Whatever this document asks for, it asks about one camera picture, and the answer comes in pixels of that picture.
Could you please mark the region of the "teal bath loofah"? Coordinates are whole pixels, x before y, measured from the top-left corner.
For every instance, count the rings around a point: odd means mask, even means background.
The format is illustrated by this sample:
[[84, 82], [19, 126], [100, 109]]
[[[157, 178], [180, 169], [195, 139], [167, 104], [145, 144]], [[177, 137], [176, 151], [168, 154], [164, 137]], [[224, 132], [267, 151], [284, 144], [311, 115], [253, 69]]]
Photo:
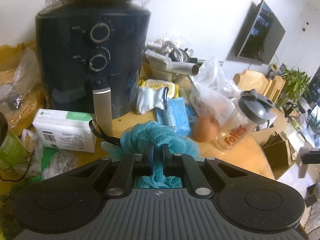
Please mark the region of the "teal bath loofah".
[[151, 176], [141, 176], [135, 179], [135, 188], [173, 189], [181, 188], [182, 181], [175, 176], [166, 177], [163, 174], [162, 146], [167, 144], [170, 153], [182, 153], [192, 156], [196, 161], [203, 161], [199, 145], [187, 137], [180, 137], [168, 126], [155, 121], [136, 124], [128, 128], [120, 137], [121, 146], [103, 141], [101, 147], [113, 161], [121, 161], [125, 156], [141, 153], [147, 154], [149, 145], [154, 146], [154, 166]]

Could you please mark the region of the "white socks bundle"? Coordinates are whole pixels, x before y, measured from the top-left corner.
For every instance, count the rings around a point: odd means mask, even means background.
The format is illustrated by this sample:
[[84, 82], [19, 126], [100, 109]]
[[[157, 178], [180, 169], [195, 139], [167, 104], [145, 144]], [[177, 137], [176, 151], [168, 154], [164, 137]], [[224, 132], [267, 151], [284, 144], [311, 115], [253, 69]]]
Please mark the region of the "white socks bundle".
[[157, 90], [148, 87], [139, 87], [137, 95], [137, 113], [145, 114], [154, 108], [167, 109], [168, 87]]

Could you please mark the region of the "green net bag of nuts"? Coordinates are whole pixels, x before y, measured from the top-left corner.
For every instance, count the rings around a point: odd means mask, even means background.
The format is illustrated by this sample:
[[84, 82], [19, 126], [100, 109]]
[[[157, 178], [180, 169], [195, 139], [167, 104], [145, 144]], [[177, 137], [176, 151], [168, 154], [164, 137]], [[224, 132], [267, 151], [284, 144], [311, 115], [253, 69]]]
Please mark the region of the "green net bag of nuts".
[[23, 230], [23, 226], [14, 215], [13, 201], [22, 190], [41, 181], [41, 176], [24, 179], [14, 183], [9, 191], [1, 195], [1, 239], [13, 239]]

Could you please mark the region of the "white rectangular product box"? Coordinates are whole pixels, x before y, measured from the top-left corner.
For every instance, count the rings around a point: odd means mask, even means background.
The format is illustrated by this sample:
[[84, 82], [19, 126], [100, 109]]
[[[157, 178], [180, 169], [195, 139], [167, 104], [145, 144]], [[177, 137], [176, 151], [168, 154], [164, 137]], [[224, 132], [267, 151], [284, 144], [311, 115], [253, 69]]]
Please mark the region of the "white rectangular product box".
[[33, 127], [46, 147], [94, 153], [97, 137], [89, 127], [92, 119], [89, 113], [39, 109]]

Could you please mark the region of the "green label supplement jar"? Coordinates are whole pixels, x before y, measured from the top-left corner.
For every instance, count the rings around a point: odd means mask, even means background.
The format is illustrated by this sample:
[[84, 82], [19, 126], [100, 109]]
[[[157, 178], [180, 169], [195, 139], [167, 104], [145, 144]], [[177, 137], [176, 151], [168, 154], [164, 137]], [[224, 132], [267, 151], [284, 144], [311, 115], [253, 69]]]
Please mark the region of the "green label supplement jar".
[[1, 113], [1, 170], [13, 176], [14, 166], [23, 164], [27, 153], [15, 132], [9, 128], [8, 122]]

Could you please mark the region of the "clear shaker bottle grey lid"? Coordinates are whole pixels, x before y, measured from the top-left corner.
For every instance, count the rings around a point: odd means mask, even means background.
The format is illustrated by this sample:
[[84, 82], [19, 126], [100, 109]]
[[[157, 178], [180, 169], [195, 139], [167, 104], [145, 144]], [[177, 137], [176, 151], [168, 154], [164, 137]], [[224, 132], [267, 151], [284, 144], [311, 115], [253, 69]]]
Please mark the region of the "clear shaker bottle grey lid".
[[229, 151], [259, 125], [272, 116], [275, 104], [255, 89], [241, 92], [238, 105], [229, 119], [219, 129], [213, 140], [216, 148]]

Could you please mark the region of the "red apple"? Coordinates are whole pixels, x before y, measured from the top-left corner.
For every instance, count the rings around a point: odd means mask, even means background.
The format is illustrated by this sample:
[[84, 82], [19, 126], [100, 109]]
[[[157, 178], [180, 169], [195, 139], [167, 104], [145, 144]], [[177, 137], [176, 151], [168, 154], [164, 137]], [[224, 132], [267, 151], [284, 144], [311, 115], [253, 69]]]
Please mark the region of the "red apple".
[[197, 118], [193, 126], [193, 136], [198, 142], [211, 142], [220, 128], [219, 122], [211, 115]]

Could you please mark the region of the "blue face mask pack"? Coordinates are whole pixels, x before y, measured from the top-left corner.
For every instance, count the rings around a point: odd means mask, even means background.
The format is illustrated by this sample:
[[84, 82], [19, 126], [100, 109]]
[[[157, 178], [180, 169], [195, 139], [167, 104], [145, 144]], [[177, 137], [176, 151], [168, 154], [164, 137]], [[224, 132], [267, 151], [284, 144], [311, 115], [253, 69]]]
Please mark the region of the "blue face mask pack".
[[156, 108], [157, 121], [161, 125], [171, 127], [180, 137], [191, 137], [196, 121], [195, 111], [185, 104], [184, 98], [167, 100], [167, 109]]

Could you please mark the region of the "wooden chair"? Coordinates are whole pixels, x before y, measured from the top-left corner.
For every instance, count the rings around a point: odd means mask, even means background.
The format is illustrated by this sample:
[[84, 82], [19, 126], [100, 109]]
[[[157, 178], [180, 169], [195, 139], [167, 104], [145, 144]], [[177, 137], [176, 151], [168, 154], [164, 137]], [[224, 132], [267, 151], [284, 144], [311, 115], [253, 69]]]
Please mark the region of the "wooden chair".
[[284, 88], [285, 80], [276, 75], [273, 79], [267, 78], [263, 73], [253, 70], [244, 70], [233, 77], [234, 83], [241, 90], [255, 89], [257, 93], [270, 99], [273, 103], [278, 100]]

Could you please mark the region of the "green potted plant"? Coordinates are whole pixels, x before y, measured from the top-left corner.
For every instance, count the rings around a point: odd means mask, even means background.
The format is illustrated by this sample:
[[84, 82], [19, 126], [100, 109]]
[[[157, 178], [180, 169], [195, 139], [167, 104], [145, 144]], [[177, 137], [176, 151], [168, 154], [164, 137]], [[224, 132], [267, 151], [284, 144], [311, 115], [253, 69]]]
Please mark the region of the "green potted plant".
[[311, 77], [308, 73], [298, 69], [287, 68], [284, 66], [281, 77], [285, 81], [284, 87], [280, 93], [276, 106], [278, 108], [284, 107], [287, 103], [294, 106], [300, 100], [300, 97], [305, 91], [308, 91], [308, 85]]

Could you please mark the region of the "yellow wipes pack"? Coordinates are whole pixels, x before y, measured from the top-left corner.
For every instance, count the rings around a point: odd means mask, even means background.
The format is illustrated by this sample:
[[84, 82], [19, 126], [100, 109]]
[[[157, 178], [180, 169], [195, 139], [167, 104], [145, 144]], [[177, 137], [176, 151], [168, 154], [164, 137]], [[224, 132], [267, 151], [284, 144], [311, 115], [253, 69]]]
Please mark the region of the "yellow wipes pack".
[[178, 85], [176, 85], [172, 82], [169, 82], [169, 81], [147, 79], [147, 80], [140, 80], [138, 85], [141, 87], [152, 88], [154, 90], [158, 90], [160, 88], [167, 87], [169, 89], [169, 92], [168, 92], [169, 98], [173, 99], [173, 98], [179, 97]]

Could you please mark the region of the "black air fryer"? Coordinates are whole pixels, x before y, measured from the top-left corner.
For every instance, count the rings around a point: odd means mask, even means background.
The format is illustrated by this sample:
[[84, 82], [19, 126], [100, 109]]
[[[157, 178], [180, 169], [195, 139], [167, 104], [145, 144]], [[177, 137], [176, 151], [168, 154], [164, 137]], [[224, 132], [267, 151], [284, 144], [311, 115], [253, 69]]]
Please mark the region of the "black air fryer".
[[112, 121], [133, 107], [150, 12], [127, 2], [48, 7], [36, 15], [36, 39], [49, 107]]

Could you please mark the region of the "metal tools pile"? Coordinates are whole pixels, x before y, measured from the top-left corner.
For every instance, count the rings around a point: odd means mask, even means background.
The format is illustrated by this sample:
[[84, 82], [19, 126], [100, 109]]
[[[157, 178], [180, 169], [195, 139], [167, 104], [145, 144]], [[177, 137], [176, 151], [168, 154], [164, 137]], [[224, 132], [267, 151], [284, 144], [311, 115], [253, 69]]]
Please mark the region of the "metal tools pile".
[[186, 49], [178, 48], [171, 41], [147, 44], [144, 65], [149, 67], [152, 78], [173, 83], [179, 83], [188, 76], [196, 76], [200, 68], [197, 58], [190, 57]]

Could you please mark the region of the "open cardboard box at wall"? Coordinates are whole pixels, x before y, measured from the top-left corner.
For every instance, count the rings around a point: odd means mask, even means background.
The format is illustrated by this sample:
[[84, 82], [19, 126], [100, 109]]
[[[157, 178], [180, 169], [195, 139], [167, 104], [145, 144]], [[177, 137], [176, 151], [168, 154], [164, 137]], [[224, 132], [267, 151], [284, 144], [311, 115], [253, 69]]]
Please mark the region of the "open cardboard box at wall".
[[35, 50], [35, 40], [19, 43], [15, 47], [7, 44], [1, 46], [1, 85], [13, 80], [14, 72], [27, 48]]

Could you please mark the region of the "wall mounted television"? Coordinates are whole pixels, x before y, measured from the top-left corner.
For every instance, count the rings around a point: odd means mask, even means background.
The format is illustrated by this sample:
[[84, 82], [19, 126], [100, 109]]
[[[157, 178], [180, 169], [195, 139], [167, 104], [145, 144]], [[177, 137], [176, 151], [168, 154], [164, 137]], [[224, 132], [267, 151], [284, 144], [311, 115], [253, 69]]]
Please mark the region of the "wall mounted television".
[[265, 0], [251, 3], [226, 60], [269, 64], [285, 33]]

